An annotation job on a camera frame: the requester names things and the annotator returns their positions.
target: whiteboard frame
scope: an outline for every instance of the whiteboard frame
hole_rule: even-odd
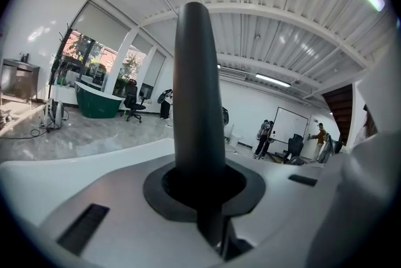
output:
[[[307,117],[303,116],[303,115],[299,115],[299,114],[297,114],[297,113],[295,113],[295,112],[292,112],[292,111],[290,111],[290,110],[284,109],[284,108],[282,108],[282,107],[280,107],[280,106],[277,108],[276,116],[274,117],[274,125],[273,125],[273,128],[271,129],[271,133],[273,133],[273,131],[274,131],[274,126],[276,125],[276,119],[277,119],[277,114],[278,114],[278,110],[279,110],[279,109],[286,110],[286,111],[288,111],[288,112],[294,113],[295,115],[298,115],[298,116],[300,116],[300,117],[306,119],[306,126],[305,126],[305,130],[304,130],[303,136],[302,136],[302,140],[303,140],[304,137],[305,137],[306,129],[308,128],[308,125],[309,125],[309,119],[308,119]],[[274,139],[274,141],[278,141],[278,142],[285,143],[286,145],[288,145],[288,142],[283,142],[283,141],[276,140],[276,139]]]

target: person in yellow shirt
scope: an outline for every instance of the person in yellow shirt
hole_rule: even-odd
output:
[[[326,135],[326,130],[323,128],[323,124],[319,123],[319,134],[312,135],[308,138],[308,140],[309,139],[318,139],[318,144],[316,146],[316,150],[315,150],[315,154],[313,155],[312,162],[318,161],[320,150],[325,142],[325,135]]]

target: black slot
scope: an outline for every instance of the black slot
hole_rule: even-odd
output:
[[[302,175],[290,175],[288,177],[290,180],[301,183],[303,185],[308,185],[310,187],[314,187],[317,183],[317,179],[304,177]]]
[[[64,231],[57,243],[73,254],[80,255],[109,210],[108,207],[91,204]]]

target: green bathtub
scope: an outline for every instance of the green bathtub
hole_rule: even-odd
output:
[[[124,98],[75,82],[75,93],[82,114],[88,118],[114,118]]]

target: white column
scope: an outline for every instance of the white column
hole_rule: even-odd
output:
[[[149,53],[143,59],[142,65],[139,68],[138,76],[137,76],[138,95],[139,95],[139,91],[142,87],[142,83],[145,79],[146,72],[148,71],[148,68],[150,66],[150,62],[152,62],[152,59],[156,53],[156,50],[157,50],[156,46],[151,47],[151,49],[149,50]]]
[[[113,93],[118,73],[120,72],[120,69],[123,66],[125,56],[127,55],[127,52],[130,49],[133,39],[135,39],[135,37],[137,36],[138,31],[139,31],[138,28],[133,28],[131,31],[129,31],[128,34],[125,36],[125,39],[120,46],[120,49],[118,49],[117,57],[115,58],[112,70],[108,75],[106,81],[105,93],[110,93],[110,94]]]

